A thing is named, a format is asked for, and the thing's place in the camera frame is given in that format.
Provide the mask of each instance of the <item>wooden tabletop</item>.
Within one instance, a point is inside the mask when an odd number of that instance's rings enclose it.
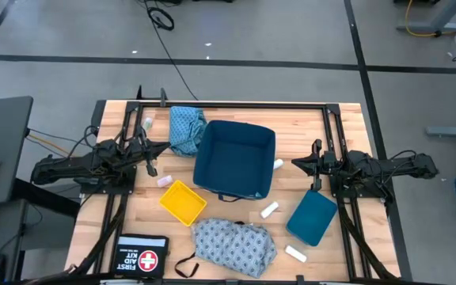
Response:
[[[107,101],[104,109],[98,141],[114,138],[120,131],[126,101]],[[367,129],[363,122],[360,104],[340,104],[344,133],[349,150],[361,150],[371,153]],[[216,194],[198,188],[192,182],[194,158],[180,158],[168,149],[155,162],[157,177],[147,175],[145,163],[138,165],[135,190],[130,195],[124,219],[124,234],[155,234],[169,237],[169,255],[165,265],[166,279],[179,279],[174,271],[175,263],[189,257],[194,251],[190,228],[181,224],[158,201],[166,188],[158,188],[156,181],[160,177],[171,175],[174,180],[184,182],[188,187],[207,201],[207,206],[198,219],[210,217],[243,221],[262,225],[269,230],[278,249],[277,257],[268,267],[260,280],[295,280],[296,275],[304,275],[306,280],[348,280],[348,271],[344,255],[340,221],[336,215],[318,246],[301,243],[286,231],[286,223],[306,194],[313,179],[291,164],[292,158],[303,158],[311,151],[315,139],[325,141],[323,117],[318,110],[306,109],[265,109],[265,108],[205,108],[208,120],[230,120],[258,124],[275,131],[276,158],[284,160],[283,167],[274,172],[272,189],[266,199],[235,203],[224,203]],[[155,142],[169,140],[169,108],[145,108],[143,118],[153,118],[152,128],[147,132],[149,139]],[[336,149],[336,128],[332,120],[332,133]],[[331,197],[328,179],[323,177],[321,193]],[[77,223],[70,244],[66,267],[80,264],[99,238],[101,221],[105,211],[106,195],[95,195],[89,199],[78,214]],[[279,203],[279,208],[268,218],[262,219],[260,212],[272,201]],[[397,258],[393,247],[390,227],[384,205],[378,199],[359,199],[365,238],[368,245],[387,269],[399,276]],[[108,271],[112,239],[107,243],[102,265],[103,272]],[[351,239],[357,275],[362,275],[359,250]],[[286,245],[292,245],[307,255],[307,262],[301,263],[284,252]],[[253,279],[247,275],[212,264],[196,257],[180,268],[190,272],[194,264],[200,264],[195,279]]]

